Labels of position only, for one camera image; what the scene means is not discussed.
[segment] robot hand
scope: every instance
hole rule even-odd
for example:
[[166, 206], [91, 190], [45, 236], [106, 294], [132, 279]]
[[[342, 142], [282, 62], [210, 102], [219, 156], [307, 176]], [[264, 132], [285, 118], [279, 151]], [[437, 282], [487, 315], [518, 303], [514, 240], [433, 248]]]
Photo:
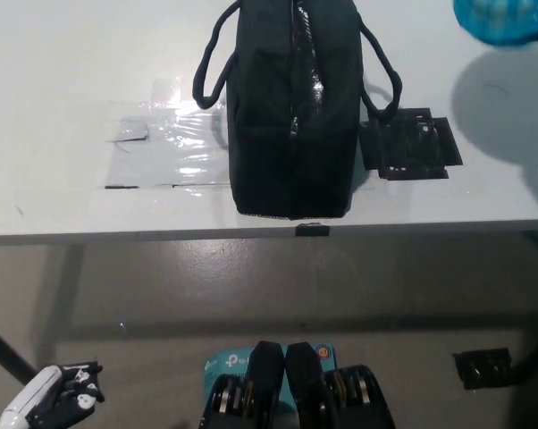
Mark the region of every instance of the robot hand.
[[49, 366], [9, 404], [0, 429], [67, 429], [81, 422], [105, 397], [98, 388], [97, 362]]

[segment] gray floor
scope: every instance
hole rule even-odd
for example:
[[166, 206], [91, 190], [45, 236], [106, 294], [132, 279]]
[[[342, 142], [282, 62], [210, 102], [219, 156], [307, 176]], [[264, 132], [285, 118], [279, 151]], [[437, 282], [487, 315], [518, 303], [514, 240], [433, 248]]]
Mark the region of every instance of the gray floor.
[[[369, 365], [399, 429], [538, 429], [533, 384], [463, 391], [451, 357], [533, 344], [538, 251], [516, 234], [0, 248], [0, 333], [37, 365], [105, 365], [83, 429], [198, 427], [204, 360], [259, 339]], [[18, 389], [0, 367], [0, 413]]]

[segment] clear plastic sheet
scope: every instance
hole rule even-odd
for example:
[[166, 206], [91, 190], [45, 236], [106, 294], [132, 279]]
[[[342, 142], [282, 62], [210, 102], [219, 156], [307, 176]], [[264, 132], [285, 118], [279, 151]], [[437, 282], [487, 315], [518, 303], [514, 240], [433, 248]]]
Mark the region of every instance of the clear plastic sheet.
[[207, 111], [181, 100], [181, 80], [158, 80], [151, 101], [111, 103], [109, 187], [228, 184], [224, 99]]

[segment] table leg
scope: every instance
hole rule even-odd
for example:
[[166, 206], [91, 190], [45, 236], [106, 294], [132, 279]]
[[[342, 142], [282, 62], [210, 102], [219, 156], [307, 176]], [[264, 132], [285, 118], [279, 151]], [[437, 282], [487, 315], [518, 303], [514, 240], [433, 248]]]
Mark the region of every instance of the table leg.
[[30, 382], [37, 370], [0, 337], [0, 366], [22, 384]]

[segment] bag handle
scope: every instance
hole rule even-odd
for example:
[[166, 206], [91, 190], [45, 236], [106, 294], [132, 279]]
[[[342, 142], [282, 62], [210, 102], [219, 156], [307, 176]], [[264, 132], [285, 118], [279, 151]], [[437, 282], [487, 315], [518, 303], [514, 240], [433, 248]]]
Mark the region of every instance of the bag handle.
[[384, 70], [386, 70], [386, 74], [388, 74], [388, 77], [391, 80], [392, 101], [390, 101], [390, 103], [386, 106], [384, 110], [378, 110], [378, 108], [376, 108], [376, 106], [374, 105], [373, 101], [370, 99], [370, 96], [368, 96], [364, 82], [362, 83], [362, 88], [360, 89], [360, 96], [371, 116], [378, 119], [379, 121], [389, 121], [398, 111], [400, 95], [402, 94], [402, 79], [392, 68], [391, 63], [388, 61], [388, 58], [386, 58], [386, 55], [384, 54], [384, 51], [380, 46], [380, 43], [378, 43], [378, 40], [376, 39], [372, 31], [369, 30], [365, 23], [362, 21], [362, 17], [360, 17], [360, 32], [365, 36], [366, 40], [368, 40], [368, 43], [370, 43], [370, 45], [373, 47], [373, 50], [376, 53], [376, 56], [378, 56], [382, 67], [384, 67]]
[[227, 60], [227, 63], [225, 63], [225, 66], [223, 67], [222, 74], [219, 75], [219, 78], [215, 83], [212, 95], [209, 97], [204, 96], [207, 67], [209, 66], [209, 61], [212, 58], [212, 53], [214, 52], [215, 46], [217, 45], [217, 41], [219, 40], [219, 33], [221, 32], [222, 26], [227, 21], [227, 19], [241, 7], [241, 2], [242, 0], [237, 0], [234, 4], [228, 7], [227, 10], [222, 13], [222, 16], [219, 17], [219, 20], [217, 20], [217, 22], [215, 23], [214, 30], [212, 32], [212, 38], [210, 38], [209, 43], [206, 46], [204, 57], [201, 59], [201, 63], [198, 66], [196, 76], [194, 76], [192, 96], [194, 97], [194, 100], [196, 100], [196, 103], [198, 104], [198, 107], [200, 109], [209, 109], [211, 106], [217, 103], [217, 100], [222, 93], [223, 85], [225, 85], [225, 81], [230, 74], [231, 67], [233, 66], [233, 63], [237, 58], [237, 54], [235, 52], [230, 55], [229, 59]]

